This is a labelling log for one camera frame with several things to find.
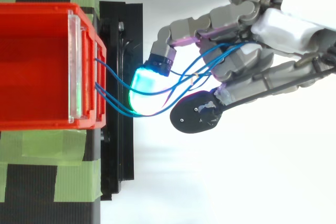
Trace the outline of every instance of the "led light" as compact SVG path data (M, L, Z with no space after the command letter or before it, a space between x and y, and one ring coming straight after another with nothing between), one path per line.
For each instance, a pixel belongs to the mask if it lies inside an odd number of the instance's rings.
M131 87L141 92L154 93L167 88L167 77L150 69L138 68L134 74ZM141 95L130 91L129 101L132 109L142 115L159 112L167 100L169 92L159 95Z

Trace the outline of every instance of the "glowing object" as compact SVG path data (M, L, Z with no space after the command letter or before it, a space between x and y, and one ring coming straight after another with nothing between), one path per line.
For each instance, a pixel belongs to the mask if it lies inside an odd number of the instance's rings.
M160 92L167 88L167 77L150 69L138 68L131 87L141 92ZM168 93L160 95L141 95L130 91L129 101L132 109L142 115L152 115L160 111L167 100Z

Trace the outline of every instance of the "clear plastic cover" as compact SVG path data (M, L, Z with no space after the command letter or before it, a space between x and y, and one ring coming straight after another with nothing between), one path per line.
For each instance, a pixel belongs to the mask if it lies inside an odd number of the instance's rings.
M68 12L69 123L82 118L82 36L80 18Z

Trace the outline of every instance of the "black cable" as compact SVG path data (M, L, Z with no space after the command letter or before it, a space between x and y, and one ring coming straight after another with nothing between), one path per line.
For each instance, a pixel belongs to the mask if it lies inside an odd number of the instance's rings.
M319 73L314 73L314 74L312 74L310 76L302 77L302 78L300 78L298 80L295 80L295 81L292 81L292 82L288 82L288 83L286 83L284 85L281 85L281 86L278 86L276 88L264 91L264 92L259 93L259 94L252 95L250 97L241 99L240 101L231 103L229 105L225 105L225 106L223 106L221 108L221 113L223 113L226 110L232 109L232 108L234 108L236 106L243 105L243 104L248 103L248 102L252 102L252 101L257 100L259 98L267 97L269 95L278 93L278 92L280 92L282 90L289 89L289 88L291 88L293 86L297 86L297 85L303 84L303 83L305 83L307 81L311 81L311 80L314 80L316 78L321 78L321 77L328 76L328 75L330 75L332 73L335 73L335 72L336 72L336 67L334 67L332 69L329 69L329 70L325 70L325 71L319 72Z

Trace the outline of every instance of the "screw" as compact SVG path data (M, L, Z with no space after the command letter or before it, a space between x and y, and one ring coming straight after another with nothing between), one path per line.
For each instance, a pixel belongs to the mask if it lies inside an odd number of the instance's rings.
M119 28L119 31L124 31L125 30L124 22L119 22L118 28Z

